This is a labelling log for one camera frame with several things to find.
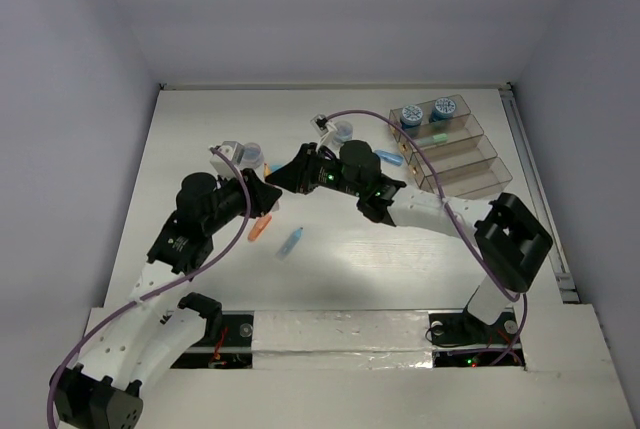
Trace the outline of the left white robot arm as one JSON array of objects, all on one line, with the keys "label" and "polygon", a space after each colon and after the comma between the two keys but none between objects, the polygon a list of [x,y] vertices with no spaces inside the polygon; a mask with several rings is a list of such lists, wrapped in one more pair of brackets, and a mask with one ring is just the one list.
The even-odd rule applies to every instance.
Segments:
[{"label": "left white robot arm", "polygon": [[194,173],[147,254],[128,303],[105,318],[89,349],[77,344],[50,381],[47,421],[75,428],[133,428],[143,399],[196,342],[223,336],[218,301],[189,285],[213,251],[213,236],[236,217],[267,214],[280,189],[245,169],[230,179]]}]

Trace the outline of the blue ink jar front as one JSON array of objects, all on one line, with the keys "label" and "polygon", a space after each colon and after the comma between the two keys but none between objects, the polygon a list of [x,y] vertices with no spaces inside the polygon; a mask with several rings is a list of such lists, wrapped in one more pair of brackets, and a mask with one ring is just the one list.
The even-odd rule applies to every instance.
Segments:
[{"label": "blue ink jar front", "polygon": [[414,104],[406,105],[400,110],[400,123],[404,130],[419,127],[424,118],[423,109]]}]

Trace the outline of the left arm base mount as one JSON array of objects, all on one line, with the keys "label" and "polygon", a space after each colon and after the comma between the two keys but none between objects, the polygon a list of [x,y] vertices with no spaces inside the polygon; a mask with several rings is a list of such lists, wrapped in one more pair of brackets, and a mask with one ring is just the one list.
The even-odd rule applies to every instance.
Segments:
[{"label": "left arm base mount", "polygon": [[188,348],[172,369],[251,369],[253,312],[225,312],[217,339],[210,336]]}]

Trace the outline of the green highlighter pen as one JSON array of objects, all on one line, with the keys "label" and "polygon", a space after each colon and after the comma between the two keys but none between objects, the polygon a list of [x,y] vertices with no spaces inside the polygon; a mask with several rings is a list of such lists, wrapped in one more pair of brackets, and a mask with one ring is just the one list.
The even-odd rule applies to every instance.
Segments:
[{"label": "green highlighter pen", "polygon": [[426,136],[419,139],[415,139],[415,143],[420,147],[443,144],[443,143],[446,143],[447,141],[448,141],[447,134],[435,134],[432,136]]}]

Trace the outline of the blue ink jar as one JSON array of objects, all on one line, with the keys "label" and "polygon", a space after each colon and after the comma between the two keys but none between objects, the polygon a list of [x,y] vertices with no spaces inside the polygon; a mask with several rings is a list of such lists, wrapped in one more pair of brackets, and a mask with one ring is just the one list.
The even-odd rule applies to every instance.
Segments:
[{"label": "blue ink jar", "polygon": [[457,110],[456,102],[449,97],[442,97],[435,100],[429,121],[436,123],[451,119]]},{"label": "blue ink jar", "polygon": [[400,123],[404,130],[419,127],[424,118],[423,109],[414,104],[406,105],[400,110]]}]

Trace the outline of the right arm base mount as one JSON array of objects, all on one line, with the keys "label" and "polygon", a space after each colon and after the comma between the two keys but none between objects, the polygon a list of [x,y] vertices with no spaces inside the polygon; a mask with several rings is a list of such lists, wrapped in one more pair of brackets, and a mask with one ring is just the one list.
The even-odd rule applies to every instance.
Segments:
[{"label": "right arm base mount", "polygon": [[464,311],[430,312],[425,339],[436,368],[525,367],[513,309],[491,325]]}]

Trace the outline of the blue ink jar back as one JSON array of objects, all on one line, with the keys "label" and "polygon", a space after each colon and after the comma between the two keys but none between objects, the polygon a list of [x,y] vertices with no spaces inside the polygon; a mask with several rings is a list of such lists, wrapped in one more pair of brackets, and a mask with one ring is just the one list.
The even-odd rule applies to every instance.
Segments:
[{"label": "blue ink jar back", "polygon": [[449,97],[442,97],[435,100],[429,121],[436,123],[451,119],[457,110],[456,102]]}]

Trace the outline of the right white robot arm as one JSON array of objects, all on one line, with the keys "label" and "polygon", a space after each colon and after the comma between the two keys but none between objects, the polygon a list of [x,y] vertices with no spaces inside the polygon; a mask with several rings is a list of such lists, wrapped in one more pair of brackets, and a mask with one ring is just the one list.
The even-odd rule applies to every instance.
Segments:
[{"label": "right white robot arm", "polygon": [[266,181],[297,194],[318,187],[348,194],[373,223],[459,238],[486,274],[460,317],[462,333],[473,341],[491,335],[503,310],[529,291],[553,246],[549,232],[516,195],[468,200],[410,187],[386,176],[379,156],[360,140],[346,142],[337,155],[306,143]]}]

